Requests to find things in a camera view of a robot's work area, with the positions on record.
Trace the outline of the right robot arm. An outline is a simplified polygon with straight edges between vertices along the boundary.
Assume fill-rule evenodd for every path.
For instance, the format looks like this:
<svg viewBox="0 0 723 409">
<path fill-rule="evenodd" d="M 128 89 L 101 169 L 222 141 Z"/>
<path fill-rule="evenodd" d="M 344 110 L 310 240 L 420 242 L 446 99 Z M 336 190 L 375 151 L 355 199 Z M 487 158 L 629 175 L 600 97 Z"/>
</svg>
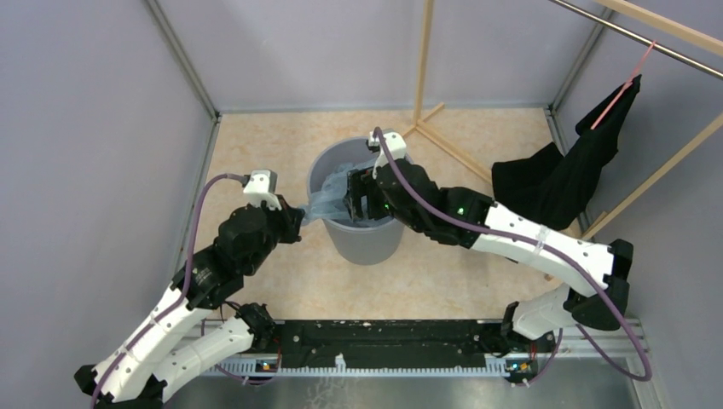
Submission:
<svg viewBox="0 0 723 409">
<path fill-rule="evenodd" d="M 500 340 L 522 351 L 550 331 L 583 325 L 615 331 L 628 305 L 633 246 L 622 239 L 601 245 L 532 222 L 489 196 L 466 187 L 438 187 L 425 170 L 398 159 L 390 165 L 352 170 L 344 203 L 353 221 L 390 216 L 441 245 L 503 256 L 553 278 L 558 288 L 513 302 Z"/>
</svg>

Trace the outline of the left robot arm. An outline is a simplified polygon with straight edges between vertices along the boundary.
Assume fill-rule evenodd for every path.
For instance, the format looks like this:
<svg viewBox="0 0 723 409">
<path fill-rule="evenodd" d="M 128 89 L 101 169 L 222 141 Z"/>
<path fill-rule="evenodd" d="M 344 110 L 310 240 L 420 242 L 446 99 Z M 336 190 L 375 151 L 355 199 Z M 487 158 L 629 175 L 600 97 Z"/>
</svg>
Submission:
<svg viewBox="0 0 723 409">
<path fill-rule="evenodd" d="M 181 347 L 201 321 L 241 290 L 279 244 L 300 241 L 304 211 L 279 196 L 234 210 L 211 245 L 173 277 L 159 303 L 105 360 L 74 379 L 94 408 L 160 408 L 179 389 L 233 354 L 263 352 L 275 341 L 265 305 L 239 306 L 215 331 Z"/>
</svg>

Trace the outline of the grey round trash bin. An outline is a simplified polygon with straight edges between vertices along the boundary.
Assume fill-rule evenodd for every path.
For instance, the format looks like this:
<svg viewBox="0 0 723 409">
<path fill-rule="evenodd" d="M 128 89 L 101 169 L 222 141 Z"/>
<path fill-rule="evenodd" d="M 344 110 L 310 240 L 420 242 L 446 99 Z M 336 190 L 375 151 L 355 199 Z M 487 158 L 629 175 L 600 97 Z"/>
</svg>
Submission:
<svg viewBox="0 0 723 409">
<path fill-rule="evenodd" d="M 378 221 L 354 223 L 347 209 L 337 201 L 336 210 L 320 210 L 314 195 L 322 190 L 328 176 L 347 168 L 349 164 L 368 167 L 378 155 L 367 149 L 365 137 L 338 141 L 322 151 L 309 169 L 306 182 L 311 213 L 306 222 L 321 220 L 340 256 L 357 265 L 369 266 L 390 258 L 401 244 L 405 226 L 387 216 Z"/>
</svg>

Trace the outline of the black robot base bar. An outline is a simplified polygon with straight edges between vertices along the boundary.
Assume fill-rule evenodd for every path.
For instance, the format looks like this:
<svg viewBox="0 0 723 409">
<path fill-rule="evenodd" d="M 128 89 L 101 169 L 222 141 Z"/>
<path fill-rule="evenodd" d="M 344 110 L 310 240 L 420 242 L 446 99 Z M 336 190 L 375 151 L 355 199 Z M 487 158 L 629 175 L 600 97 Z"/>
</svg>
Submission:
<svg viewBox="0 0 723 409">
<path fill-rule="evenodd" d="M 535 340 L 498 320 L 286 320 L 249 354 L 281 358 L 284 369 L 482 368 L 493 358 L 552 352 L 555 337 Z"/>
</svg>

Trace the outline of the blue plastic trash bag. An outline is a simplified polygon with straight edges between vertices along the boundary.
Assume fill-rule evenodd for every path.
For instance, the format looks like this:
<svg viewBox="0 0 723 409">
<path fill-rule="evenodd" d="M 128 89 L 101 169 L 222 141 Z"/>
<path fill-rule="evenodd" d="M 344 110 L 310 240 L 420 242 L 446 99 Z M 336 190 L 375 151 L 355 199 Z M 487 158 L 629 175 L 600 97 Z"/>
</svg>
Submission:
<svg viewBox="0 0 723 409">
<path fill-rule="evenodd" d="M 349 210 L 344 204 L 344 196 L 347 192 L 347 176 L 352 170 L 365 170 L 371 168 L 373 161 L 358 164 L 344 163 L 337 166 L 334 171 L 326 176 L 321 189 L 309 196 L 309 203 L 302 204 L 300 208 L 304 211 L 301 221 L 302 226 L 307 226 L 316 220 L 334 221 L 339 224 L 353 228 L 372 228 L 391 222 L 390 216 L 379 220 L 367 218 L 367 213 L 359 221 L 351 219 Z"/>
</svg>

